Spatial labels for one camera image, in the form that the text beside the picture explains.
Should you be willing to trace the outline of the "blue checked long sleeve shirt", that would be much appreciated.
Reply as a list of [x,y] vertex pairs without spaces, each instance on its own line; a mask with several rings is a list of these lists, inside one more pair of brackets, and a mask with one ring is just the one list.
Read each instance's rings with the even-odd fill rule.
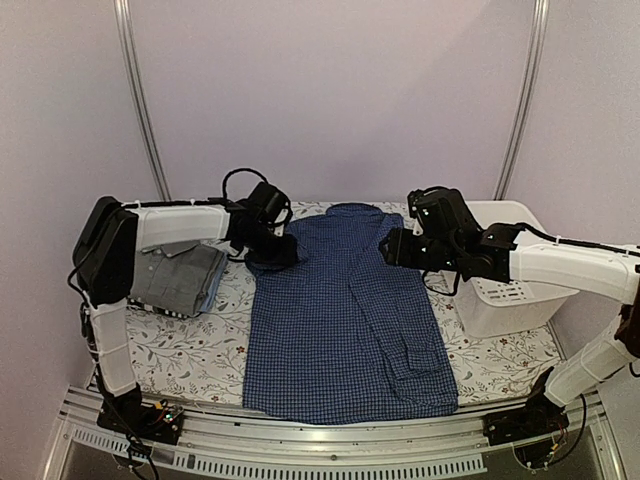
[[379,245],[402,215],[343,203],[293,221],[297,262],[255,280],[242,404],[307,424],[447,416],[458,390],[419,272]]

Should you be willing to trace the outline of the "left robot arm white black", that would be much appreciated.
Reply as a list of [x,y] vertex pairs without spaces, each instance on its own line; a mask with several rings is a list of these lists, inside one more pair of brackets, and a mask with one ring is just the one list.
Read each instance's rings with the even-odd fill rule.
[[126,433],[141,433],[149,423],[146,408],[127,396],[139,388],[130,362],[125,314],[136,253],[168,244],[221,240],[248,249],[254,263],[291,267],[298,261],[297,241],[290,234],[275,234],[279,214],[274,205],[250,199],[126,204],[105,196],[94,205],[74,248],[68,283],[88,311],[85,331],[101,392],[116,398],[109,415]]

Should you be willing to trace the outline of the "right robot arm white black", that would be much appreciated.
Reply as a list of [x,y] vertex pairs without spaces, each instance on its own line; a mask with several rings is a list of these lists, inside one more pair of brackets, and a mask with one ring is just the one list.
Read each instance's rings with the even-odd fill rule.
[[620,303],[621,310],[591,342],[554,367],[532,401],[517,415],[517,427],[537,436],[556,409],[609,379],[639,357],[639,253],[630,247],[578,246],[536,236],[524,224],[487,229],[450,229],[420,234],[393,228],[381,240],[384,261],[425,272],[450,271],[462,280],[482,278],[534,282],[590,292]]

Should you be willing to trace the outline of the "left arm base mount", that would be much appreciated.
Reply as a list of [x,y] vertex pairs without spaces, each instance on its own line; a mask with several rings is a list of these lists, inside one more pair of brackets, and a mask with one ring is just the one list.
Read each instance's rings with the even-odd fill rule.
[[97,425],[132,438],[177,445],[184,423],[184,409],[166,400],[145,405],[138,400],[105,399]]

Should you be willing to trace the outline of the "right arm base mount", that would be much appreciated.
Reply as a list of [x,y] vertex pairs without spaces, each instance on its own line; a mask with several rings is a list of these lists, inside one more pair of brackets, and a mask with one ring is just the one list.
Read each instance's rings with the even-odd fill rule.
[[493,412],[482,418],[483,435],[491,446],[530,439],[569,426],[563,409],[523,406]]

